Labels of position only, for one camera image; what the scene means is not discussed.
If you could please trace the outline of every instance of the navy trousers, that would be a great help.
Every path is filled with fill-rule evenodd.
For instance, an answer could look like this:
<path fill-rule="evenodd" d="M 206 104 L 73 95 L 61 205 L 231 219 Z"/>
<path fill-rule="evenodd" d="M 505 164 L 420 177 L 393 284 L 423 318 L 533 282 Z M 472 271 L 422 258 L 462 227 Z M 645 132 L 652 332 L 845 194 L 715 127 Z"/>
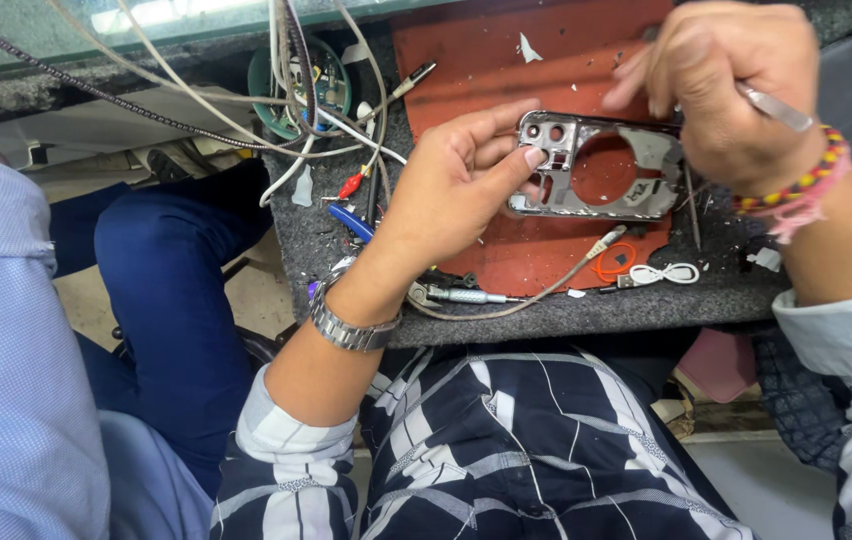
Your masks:
<path fill-rule="evenodd" d="M 221 267 L 273 225 L 262 161 L 122 195 L 99 215 L 96 261 L 125 353 L 80 337 L 96 406 L 152 426 L 210 497 L 250 393 Z"/>

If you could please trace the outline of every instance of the metal watch band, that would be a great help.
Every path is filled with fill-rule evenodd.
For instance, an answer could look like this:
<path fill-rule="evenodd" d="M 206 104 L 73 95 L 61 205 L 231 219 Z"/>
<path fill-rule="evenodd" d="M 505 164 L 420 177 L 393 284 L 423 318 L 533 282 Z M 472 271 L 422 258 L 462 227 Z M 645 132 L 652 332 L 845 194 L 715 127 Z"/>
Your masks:
<path fill-rule="evenodd" d="M 312 324 L 324 338 L 340 349 L 366 353 L 386 348 L 390 338 L 393 337 L 393 331 L 403 318 L 402 313 L 397 314 L 396 318 L 388 323 L 360 327 L 344 322 L 326 306 L 326 290 L 346 272 L 347 268 L 340 268 L 316 286 L 310 306 Z"/>

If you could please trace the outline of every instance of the white paper scrap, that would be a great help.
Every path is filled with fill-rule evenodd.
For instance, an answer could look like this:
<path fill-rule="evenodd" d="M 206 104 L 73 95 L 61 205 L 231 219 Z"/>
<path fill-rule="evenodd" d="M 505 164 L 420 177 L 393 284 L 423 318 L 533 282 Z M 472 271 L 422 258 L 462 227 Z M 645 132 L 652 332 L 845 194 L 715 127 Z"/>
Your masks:
<path fill-rule="evenodd" d="M 344 256 L 342 259 L 339 260 L 339 262 L 336 263 L 335 266 L 333 266 L 330 269 L 330 272 L 336 272 L 340 268 L 346 268 L 347 266 L 350 266 L 355 262 L 356 262 L 355 256 Z"/>
<path fill-rule="evenodd" d="M 539 55 L 536 51 L 533 50 L 533 47 L 530 46 L 530 41 L 523 35 L 523 32 L 519 32 L 519 50 L 516 51 L 516 54 L 523 53 L 523 60 L 526 61 L 526 64 L 534 60 L 542 60 L 543 56 Z"/>
<path fill-rule="evenodd" d="M 303 174 L 296 181 L 296 192 L 292 194 L 292 202 L 300 207 L 313 205 L 313 177 L 309 174 L 309 165 L 303 169 Z"/>
<path fill-rule="evenodd" d="M 367 49 L 359 43 L 349 45 L 344 51 L 342 51 L 343 64 L 353 64 L 354 62 L 359 62 L 360 60 L 365 60 L 369 57 L 370 49 Z"/>
<path fill-rule="evenodd" d="M 782 255 L 780 255 L 780 252 L 771 250 L 770 248 L 763 248 L 756 254 L 748 254 L 745 256 L 745 259 L 750 263 L 756 263 L 773 272 L 779 272 L 780 264 L 782 264 Z"/>

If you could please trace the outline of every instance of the striped shirt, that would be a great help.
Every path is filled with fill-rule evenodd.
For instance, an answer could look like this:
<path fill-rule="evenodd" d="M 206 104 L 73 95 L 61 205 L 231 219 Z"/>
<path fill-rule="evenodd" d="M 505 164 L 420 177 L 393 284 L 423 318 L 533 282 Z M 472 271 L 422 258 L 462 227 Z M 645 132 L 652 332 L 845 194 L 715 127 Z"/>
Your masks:
<path fill-rule="evenodd" d="M 798 308 L 790 291 L 773 309 L 806 367 L 852 389 L 852 300 Z M 388 351 L 357 413 L 373 457 L 365 508 L 346 477 L 357 417 L 300 423 L 255 381 L 213 539 L 754 537 L 697 492 L 672 435 L 585 350 Z M 852 538 L 852 405 L 846 416 L 835 524 Z"/>

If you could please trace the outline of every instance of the pink object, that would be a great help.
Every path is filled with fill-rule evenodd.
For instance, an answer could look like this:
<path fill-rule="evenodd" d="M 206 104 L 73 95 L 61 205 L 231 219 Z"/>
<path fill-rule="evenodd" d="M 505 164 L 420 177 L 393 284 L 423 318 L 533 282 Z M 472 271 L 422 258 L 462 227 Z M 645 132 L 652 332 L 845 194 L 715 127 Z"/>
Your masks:
<path fill-rule="evenodd" d="M 826 216 L 823 215 L 823 207 L 820 205 L 820 199 L 827 194 L 833 185 L 846 176 L 850 172 L 850 167 L 852 167 L 850 144 L 843 142 L 842 146 L 845 151 L 839 155 L 839 162 L 833 167 L 830 175 L 818 181 L 809 191 L 803 193 L 802 197 L 792 202 L 786 202 L 781 206 L 750 212 L 750 215 L 753 217 L 772 216 L 776 220 L 776 224 L 769 229 L 769 234 L 776 237 L 776 241 L 780 244 L 792 242 L 793 234 L 800 227 L 809 225 L 814 221 L 826 219 Z"/>
<path fill-rule="evenodd" d="M 753 343 L 745 335 L 703 328 L 676 368 L 717 403 L 736 399 L 756 383 Z"/>

